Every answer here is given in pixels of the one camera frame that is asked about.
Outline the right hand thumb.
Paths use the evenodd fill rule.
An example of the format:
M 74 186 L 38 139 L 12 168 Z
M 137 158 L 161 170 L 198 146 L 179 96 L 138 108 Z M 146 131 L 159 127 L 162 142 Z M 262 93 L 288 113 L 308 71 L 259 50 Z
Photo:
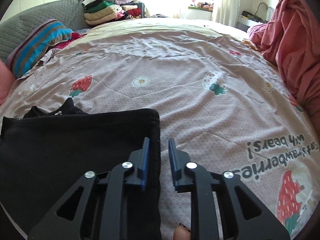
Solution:
M 179 226 L 175 229 L 173 240 L 190 240 L 191 232 L 188 227 L 180 223 Z

